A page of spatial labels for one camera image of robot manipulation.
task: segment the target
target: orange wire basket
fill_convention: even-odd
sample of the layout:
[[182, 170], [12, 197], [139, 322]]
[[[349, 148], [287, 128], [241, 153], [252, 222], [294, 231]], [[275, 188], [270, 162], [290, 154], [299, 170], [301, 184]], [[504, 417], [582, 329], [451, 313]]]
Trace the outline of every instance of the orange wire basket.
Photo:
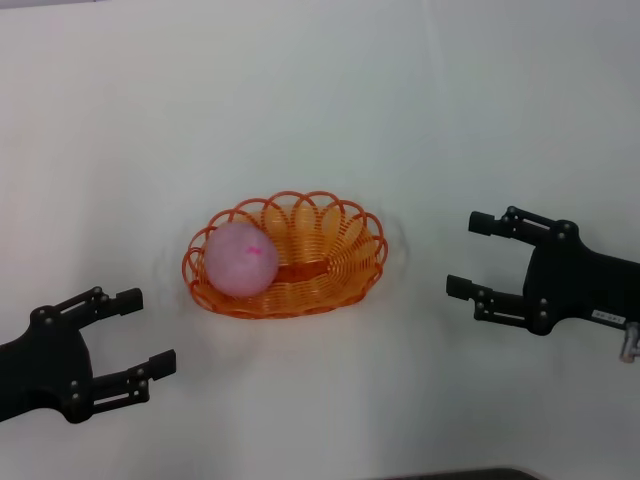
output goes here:
[[[292, 197], [291, 203], [278, 202]], [[276, 279], [259, 295], [230, 297], [207, 278], [206, 241], [226, 222], [253, 224], [278, 249]], [[380, 221], [360, 205], [327, 192], [280, 192], [269, 199], [246, 200], [214, 216], [191, 240], [182, 276], [195, 302], [211, 312], [238, 318], [289, 318], [359, 302], [382, 276], [387, 254]]]

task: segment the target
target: white backdrop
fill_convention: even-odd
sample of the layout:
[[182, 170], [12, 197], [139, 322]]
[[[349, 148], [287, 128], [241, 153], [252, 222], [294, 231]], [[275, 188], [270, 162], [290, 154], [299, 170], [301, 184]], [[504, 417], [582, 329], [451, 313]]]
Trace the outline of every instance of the white backdrop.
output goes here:
[[[478, 323], [448, 273], [517, 293], [531, 250], [466, 231], [511, 204], [640, 259], [633, 2], [131, 0], [0, 12], [0, 341], [93, 285], [144, 311], [85, 330], [97, 374], [168, 348], [151, 401], [0, 425], [7, 479], [322, 480], [518, 465], [635, 479], [622, 333]], [[208, 314], [180, 262], [217, 211], [282, 189], [389, 231], [360, 305]]]

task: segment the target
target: oval basket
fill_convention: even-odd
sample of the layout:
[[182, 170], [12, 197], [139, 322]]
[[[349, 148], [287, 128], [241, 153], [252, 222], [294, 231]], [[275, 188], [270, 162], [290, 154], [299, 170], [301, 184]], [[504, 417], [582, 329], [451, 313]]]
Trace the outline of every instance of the oval basket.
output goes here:
[[[259, 295], [230, 297], [207, 278], [206, 241], [226, 222], [253, 224], [278, 249], [276, 279]], [[387, 253], [380, 221], [360, 205], [327, 192], [280, 192], [269, 199], [246, 200], [214, 216], [191, 240], [182, 276], [195, 302], [211, 312], [289, 318], [359, 302], [382, 276]]]

